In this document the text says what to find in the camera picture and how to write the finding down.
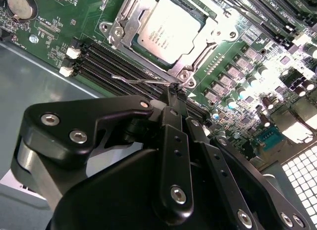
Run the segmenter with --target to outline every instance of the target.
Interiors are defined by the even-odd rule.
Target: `screw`
[[[179,75],[179,78],[180,78],[181,80],[186,80],[186,79],[188,79],[188,77],[189,77],[189,74],[188,74],[186,71],[183,71],[183,72]]]
[[[56,126],[59,124],[59,118],[56,115],[45,114],[41,117],[41,121],[46,126]]]
[[[143,101],[140,102],[141,106],[144,107],[144,108],[148,108],[149,105]]]
[[[32,34],[29,36],[29,41],[31,43],[37,44],[39,42],[39,38],[36,35]]]
[[[293,222],[290,220],[290,218],[285,213],[281,213],[281,217],[287,226],[289,226],[290,228],[293,226]]]
[[[221,143],[222,146],[226,146],[227,145],[226,141],[223,140],[223,139],[219,139],[219,142]]]
[[[70,140],[78,144],[83,144],[87,142],[87,135],[80,130],[71,131],[71,133],[69,134],[69,138]]]
[[[303,221],[299,217],[297,217],[295,214],[293,215],[293,218],[294,218],[295,222],[297,222],[297,224],[299,226],[301,226],[302,228],[305,227]]]
[[[251,229],[252,228],[252,221],[249,217],[249,215],[247,215],[243,210],[239,209],[238,211],[238,218],[239,220],[242,222],[242,224],[248,228]]]
[[[186,203],[186,194],[185,192],[179,187],[173,187],[170,190],[170,195],[178,204],[185,204]]]
[[[199,123],[196,120],[192,120],[193,125],[195,125],[196,127],[199,126]]]
[[[121,36],[121,31],[119,29],[116,29],[114,31],[114,34],[117,36],[117,37],[120,37]]]

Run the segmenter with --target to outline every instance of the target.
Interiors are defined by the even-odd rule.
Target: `black mounting hole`
[[[174,114],[175,116],[178,115],[178,113],[177,113],[174,109],[170,109],[170,112],[171,112],[172,114]]]
[[[178,151],[178,150],[175,150],[174,153],[175,153],[175,155],[177,155],[178,157],[181,157],[181,156],[182,156],[182,154],[181,154],[180,151]]]
[[[262,49],[262,50],[260,51],[260,53],[261,53],[262,55],[265,55],[265,54],[266,54],[266,49]]]
[[[177,142],[182,142],[182,140],[181,140],[178,136],[175,136],[175,140],[176,140]]]
[[[224,177],[227,177],[227,176],[228,176],[228,174],[227,174],[225,171],[221,170],[220,172],[221,172],[221,174],[222,174]]]

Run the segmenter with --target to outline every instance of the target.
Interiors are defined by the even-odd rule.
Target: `motherboard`
[[[106,97],[159,99],[177,83],[206,135],[227,137],[250,160],[256,148],[316,134],[316,5],[0,0],[0,41]]]

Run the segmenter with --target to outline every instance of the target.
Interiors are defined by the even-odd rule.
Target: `white grid panel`
[[[283,170],[317,228],[317,146],[289,161]]]

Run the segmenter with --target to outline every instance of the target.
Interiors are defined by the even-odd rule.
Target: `chip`
[[[248,48],[245,52],[244,55],[247,57],[251,58],[252,60],[258,59],[258,57],[261,57],[255,50],[252,48]]]
[[[278,86],[278,87],[275,89],[275,91],[276,91],[277,93],[282,93],[282,92],[284,91],[284,89],[283,89],[282,87]]]
[[[225,117],[226,115],[223,112],[219,112],[219,120],[222,120]]]
[[[205,97],[213,103],[219,100],[219,96],[209,90],[205,93]]]
[[[248,98],[245,99],[247,103],[252,103],[254,98],[252,98],[251,96],[249,96]]]
[[[242,57],[239,58],[237,61],[236,61],[237,65],[240,66],[241,68],[247,68],[249,70],[252,70],[253,69],[253,66],[248,62],[246,61],[245,59],[243,59]]]
[[[288,56],[285,56],[282,58],[281,63],[283,65],[286,65],[287,63],[289,63],[290,60],[291,60],[291,58],[289,58]]]
[[[248,119],[247,117],[245,117],[241,122],[242,122],[243,124],[248,124],[250,121],[251,121],[250,119]]]
[[[174,64],[194,47],[201,24],[170,0],[159,0],[139,33],[138,44],[156,57]]]
[[[254,134],[256,131],[257,130],[255,128],[253,128],[253,127],[248,129],[248,133],[250,133],[250,134]]]
[[[211,86],[211,89],[213,91],[215,91],[217,94],[220,94],[220,95],[225,94],[225,93],[227,93],[229,91],[228,89],[226,89],[223,86],[219,85],[217,82],[215,82],[214,85]]]
[[[225,74],[222,74],[221,77],[219,78],[219,82],[225,86],[232,87],[236,84],[233,80],[231,80],[228,76]]]
[[[228,69],[228,74],[231,75],[233,78],[243,78],[243,73],[241,71],[239,71],[237,68],[235,68],[234,66],[231,66]]]

